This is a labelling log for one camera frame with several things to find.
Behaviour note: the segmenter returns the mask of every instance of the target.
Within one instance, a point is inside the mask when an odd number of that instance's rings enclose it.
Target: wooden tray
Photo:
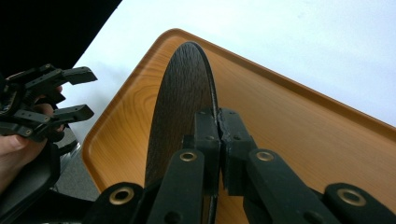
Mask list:
[[[259,147],[280,154],[313,189],[347,182],[396,212],[395,128],[181,30],[157,39],[88,134],[82,156],[99,190],[121,181],[143,185],[163,73],[186,41],[204,48],[219,106],[241,115]],[[247,223],[241,204],[222,191],[218,223]]]

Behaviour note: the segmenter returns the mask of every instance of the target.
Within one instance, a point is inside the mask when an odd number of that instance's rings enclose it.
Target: light wood surface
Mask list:
[[[158,38],[88,134],[83,160],[99,190],[121,181],[143,185],[156,96],[186,41],[203,47],[219,106],[241,115],[259,147],[281,155],[313,189],[346,182],[396,212],[395,128],[181,30]],[[217,222],[247,223],[242,199],[221,190]]]

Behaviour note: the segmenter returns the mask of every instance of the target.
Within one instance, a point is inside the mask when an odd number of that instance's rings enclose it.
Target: black disc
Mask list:
[[[163,178],[173,153],[184,135],[193,135],[194,114],[218,104],[209,62],[201,47],[182,44],[172,56],[158,93],[148,142],[145,186]]]

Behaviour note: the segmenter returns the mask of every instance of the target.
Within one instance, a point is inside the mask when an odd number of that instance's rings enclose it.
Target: white background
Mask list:
[[[396,126],[396,2],[124,0],[76,66],[99,80],[64,85],[87,104],[82,141],[160,34],[180,28]]]

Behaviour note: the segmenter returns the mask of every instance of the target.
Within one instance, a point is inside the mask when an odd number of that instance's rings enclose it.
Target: dark wooden disc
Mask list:
[[[212,108],[218,114],[209,62],[201,47],[182,44],[172,56],[158,93],[148,142],[145,186],[161,179],[184,135],[193,135],[194,114]]]

